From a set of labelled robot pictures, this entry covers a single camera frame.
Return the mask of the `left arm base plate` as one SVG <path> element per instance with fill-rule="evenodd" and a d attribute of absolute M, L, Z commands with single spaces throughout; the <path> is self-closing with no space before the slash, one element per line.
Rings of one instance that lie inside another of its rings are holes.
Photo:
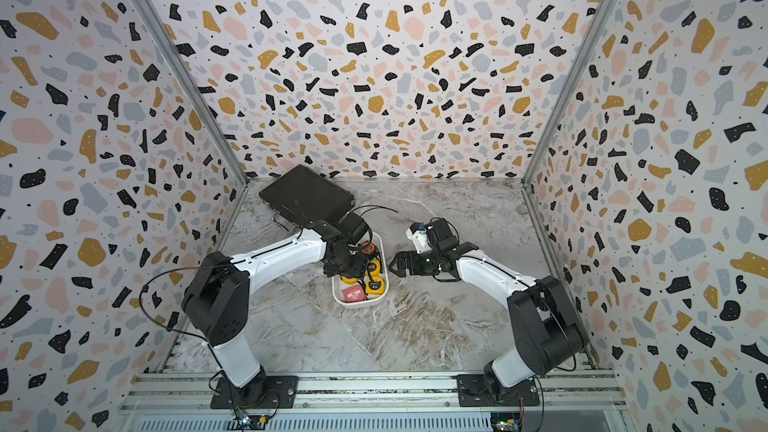
<path fill-rule="evenodd" d="M 243 387 L 235 387 L 226 378 L 219 378 L 210 408 L 290 409 L 293 407 L 298 385 L 299 377 L 293 375 L 258 374 Z"/>

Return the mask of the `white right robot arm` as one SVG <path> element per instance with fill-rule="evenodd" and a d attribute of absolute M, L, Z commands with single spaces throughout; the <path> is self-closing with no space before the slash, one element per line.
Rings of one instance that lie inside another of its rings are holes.
<path fill-rule="evenodd" d="M 586 332 L 566 288 L 557 278 L 534 278 L 490 258 L 477 245 L 462 242 L 444 218 L 414 222 L 406 230 L 414 246 L 390 262 L 405 278 L 448 274 L 479 288 L 509 313 L 513 345 L 484 368 L 487 391 L 500 394 L 562 363 L 575 361 L 587 345 Z"/>

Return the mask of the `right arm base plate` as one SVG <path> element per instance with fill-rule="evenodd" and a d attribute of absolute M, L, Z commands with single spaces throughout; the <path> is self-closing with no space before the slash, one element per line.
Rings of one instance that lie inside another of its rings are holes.
<path fill-rule="evenodd" d="M 534 407 L 541 402 L 532 378 L 504 387 L 487 374 L 460 374 L 456 385 L 461 407 Z"/>

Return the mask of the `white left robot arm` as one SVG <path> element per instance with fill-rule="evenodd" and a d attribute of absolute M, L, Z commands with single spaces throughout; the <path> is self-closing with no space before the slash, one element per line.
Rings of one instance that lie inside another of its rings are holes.
<path fill-rule="evenodd" d="M 326 221 L 314 222 L 254 251 L 209 254 L 185 291 L 182 311 L 203 333 L 229 384 L 239 391 L 253 389 L 261 384 L 264 373 L 249 339 L 251 296 L 277 278 L 316 262 L 332 277 L 362 278 L 372 258 L 383 258 L 383 242 L 367 223 L 357 233 Z"/>

